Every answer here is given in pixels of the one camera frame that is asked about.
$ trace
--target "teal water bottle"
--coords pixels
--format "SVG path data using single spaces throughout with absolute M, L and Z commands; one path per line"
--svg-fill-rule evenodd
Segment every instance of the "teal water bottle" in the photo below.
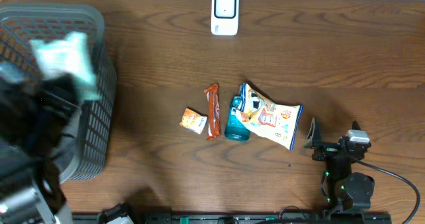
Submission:
M 236 109 L 241 102 L 242 99 L 239 96 L 235 96 L 230 103 L 230 111 L 228 113 L 224 135 L 230 140 L 245 142 L 250 139 L 250 131 L 236 118 Z

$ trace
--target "wood grain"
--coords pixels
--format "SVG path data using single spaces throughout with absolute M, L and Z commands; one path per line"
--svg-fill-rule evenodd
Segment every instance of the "wood grain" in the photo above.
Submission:
M 106 22 L 118 70 L 107 166 L 87 182 L 67 182 L 75 211 L 129 199 L 174 211 L 278 211 L 326 204 L 324 163 L 303 149 L 311 118 L 335 141 L 353 120 L 372 138 L 365 161 L 425 191 L 425 6 L 422 1 L 241 0 L 239 32 L 210 32 L 211 0 L 6 0 L 85 3 Z M 252 135 L 206 141 L 178 125 L 185 107 L 207 113 L 203 90 L 220 84 L 222 130 L 245 80 L 282 104 L 303 104 L 293 152 Z M 414 192 L 374 177 L 372 211 L 401 223 Z M 425 222 L 424 206 L 412 223 Z

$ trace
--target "basket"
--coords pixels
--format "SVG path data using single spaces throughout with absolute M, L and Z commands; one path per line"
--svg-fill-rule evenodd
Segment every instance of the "basket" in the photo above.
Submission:
M 63 137 L 53 154 L 64 154 L 55 159 L 61 170 L 61 183 L 68 179 L 92 179 L 100 174 L 105 164 L 117 76 L 103 42 L 103 16 L 87 5 L 0 5 L 0 62 L 8 61 L 17 66 L 29 80 L 24 87 L 29 94 L 36 92 L 42 81 L 29 41 L 62 39 L 71 31 L 88 35 L 96 89 L 102 98 L 85 102 L 64 129 L 75 138 Z

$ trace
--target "small snack package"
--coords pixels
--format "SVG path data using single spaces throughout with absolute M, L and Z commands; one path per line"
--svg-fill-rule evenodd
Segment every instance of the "small snack package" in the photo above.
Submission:
M 292 151 L 303 106 L 275 104 L 246 83 L 240 86 L 239 95 L 242 102 L 236 118 L 251 132 Z
M 181 118 L 180 126 L 185 127 L 194 131 L 197 134 L 201 134 L 204 130 L 205 124 L 207 123 L 207 117 L 201 116 L 200 114 L 186 108 L 183 117 Z
M 218 84 L 214 84 L 205 91 L 208 100 L 208 137 L 216 138 L 220 136 L 220 105 L 218 103 Z

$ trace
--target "chip bag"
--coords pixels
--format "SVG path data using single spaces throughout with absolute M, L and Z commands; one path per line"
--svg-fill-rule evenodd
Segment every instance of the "chip bag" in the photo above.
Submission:
M 201 116 L 193 110 L 186 108 L 183 117 L 181 118 L 180 126 L 201 134 L 207 123 L 207 117 Z
M 292 151 L 303 106 L 275 104 L 246 83 L 240 86 L 239 95 L 242 102 L 236 118 L 251 132 Z

